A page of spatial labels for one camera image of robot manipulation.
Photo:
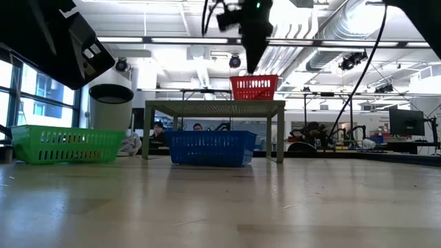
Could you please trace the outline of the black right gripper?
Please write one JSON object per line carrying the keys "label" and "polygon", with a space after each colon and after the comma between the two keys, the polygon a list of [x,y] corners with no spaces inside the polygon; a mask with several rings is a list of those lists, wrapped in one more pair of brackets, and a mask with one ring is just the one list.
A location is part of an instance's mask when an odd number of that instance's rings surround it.
{"label": "black right gripper", "polygon": [[242,44],[246,53],[247,73],[253,74],[264,54],[273,25],[269,22],[270,9],[242,9],[240,21]]}

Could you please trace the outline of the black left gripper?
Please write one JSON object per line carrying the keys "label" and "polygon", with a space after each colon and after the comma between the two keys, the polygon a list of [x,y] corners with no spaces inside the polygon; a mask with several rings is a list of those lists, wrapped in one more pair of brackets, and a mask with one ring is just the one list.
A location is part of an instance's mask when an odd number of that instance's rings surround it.
{"label": "black left gripper", "polygon": [[72,0],[3,0],[1,60],[14,60],[72,90],[113,67],[115,60]]}

